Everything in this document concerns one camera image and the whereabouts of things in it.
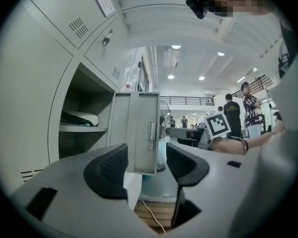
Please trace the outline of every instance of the fan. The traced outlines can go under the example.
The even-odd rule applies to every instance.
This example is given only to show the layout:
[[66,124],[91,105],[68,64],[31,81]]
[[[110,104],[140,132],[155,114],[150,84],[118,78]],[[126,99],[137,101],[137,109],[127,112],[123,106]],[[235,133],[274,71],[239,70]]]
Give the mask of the fan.
[[165,101],[160,101],[160,130],[159,130],[159,138],[164,138],[167,136],[165,133],[165,129],[168,125],[168,119],[170,119],[171,116],[171,110],[169,108],[169,105]]

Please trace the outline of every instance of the wooden floor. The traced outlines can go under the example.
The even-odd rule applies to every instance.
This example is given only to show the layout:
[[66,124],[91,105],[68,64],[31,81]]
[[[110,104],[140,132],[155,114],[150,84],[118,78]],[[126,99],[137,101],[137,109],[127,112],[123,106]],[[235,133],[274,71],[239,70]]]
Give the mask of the wooden floor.
[[[174,212],[174,203],[153,203],[145,201],[146,206],[153,212],[155,218],[163,226],[166,232],[171,230],[171,220]],[[164,233],[159,224],[154,220],[152,214],[144,206],[144,204],[138,200],[134,212],[152,229],[157,233]]]

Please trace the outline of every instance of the ventilation slot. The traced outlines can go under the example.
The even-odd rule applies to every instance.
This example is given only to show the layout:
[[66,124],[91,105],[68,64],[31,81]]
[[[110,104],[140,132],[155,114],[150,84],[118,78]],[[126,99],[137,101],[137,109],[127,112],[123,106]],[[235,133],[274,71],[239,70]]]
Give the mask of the ventilation slot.
[[113,76],[117,79],[117,81],[119,81],[120,71],[117,69],[117,67],[114,67]]
[[37,173],[39,173],[41,170],[42,169],[37,169],[37,170],[34,170],[34,171],[23,171],[23,172],[20,172],[21,178],[22,178],[23,182],[26,182],[26,181],[30,180]]
[[80,39],[88,32],[88,28],[80,18],[74,20],[69,26]]

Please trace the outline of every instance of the railing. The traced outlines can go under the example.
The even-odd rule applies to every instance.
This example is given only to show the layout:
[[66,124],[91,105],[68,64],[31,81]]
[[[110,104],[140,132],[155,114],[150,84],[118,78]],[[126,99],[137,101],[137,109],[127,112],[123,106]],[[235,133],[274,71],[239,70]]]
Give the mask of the railing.
[[160,100],[169,105],[214,106],[213,98],[206,97],[160,96]]
[[[266,75],[263,75],[259,78],[257,78],[254,82],[250,83],[250,89],[251,93],[258,93],[265,89],[265,87],[268,87],[273,84],[273,81]],[[242,98],[244,96],[243,92],[241,90],[237,91],[236,93],[232,94],[233,97]]]

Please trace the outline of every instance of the open locker door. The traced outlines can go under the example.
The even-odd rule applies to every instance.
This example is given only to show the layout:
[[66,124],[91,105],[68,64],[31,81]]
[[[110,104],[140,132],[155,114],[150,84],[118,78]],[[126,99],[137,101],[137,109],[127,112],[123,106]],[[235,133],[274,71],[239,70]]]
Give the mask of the open locker door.
[[159,103],[159,93],[114,94],[107,145],[128,144],[127,172],[156,174]]

